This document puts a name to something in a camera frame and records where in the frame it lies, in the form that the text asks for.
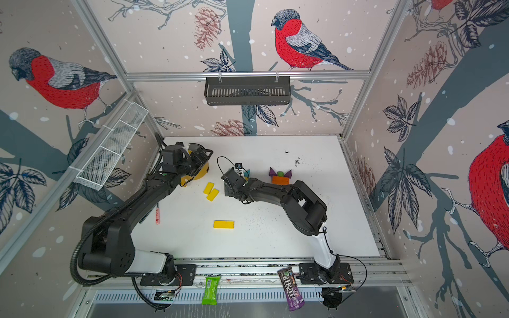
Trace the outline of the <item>yellow block bottom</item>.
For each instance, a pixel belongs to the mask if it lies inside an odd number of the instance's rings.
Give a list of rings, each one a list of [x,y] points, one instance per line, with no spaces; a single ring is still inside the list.
[[[234,229],[235,222],[234,221],[224,221],[224,220],[215,220],[213,222],[214,229]]]

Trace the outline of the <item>orange block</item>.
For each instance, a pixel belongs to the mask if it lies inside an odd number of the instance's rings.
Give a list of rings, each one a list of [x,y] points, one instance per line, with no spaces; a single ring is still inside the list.
[[[290,178],[284,176],[273,176],[271,183],[278,186],[286,186],[290,184]]]

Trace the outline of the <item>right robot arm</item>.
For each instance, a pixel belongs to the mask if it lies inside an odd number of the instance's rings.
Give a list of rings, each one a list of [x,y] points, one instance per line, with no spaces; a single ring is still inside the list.
[[[326,240],[326,204],[302,181],[289,185],[274,185],[256,178],[222,177],[225,195],[243,204],[265,202],[279,205],[291,224],[311,238],[314,262],[309,270],[299,275],[303,284],[338,284],[341,259],[335,255]]]

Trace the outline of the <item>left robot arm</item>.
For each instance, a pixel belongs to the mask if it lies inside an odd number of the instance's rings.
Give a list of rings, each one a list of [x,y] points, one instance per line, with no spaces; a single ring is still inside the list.
[[[90,217],[70,259],[70,274],[82,286],[110,278],[155,275],[172,282],[178,275],[173,256],[135,247],[131,233],[156,209],[161,200],[193,180],[206,166],[213,151],[201,144],[159,140],[159,157],[142,187],[119,207],[100,217]]]

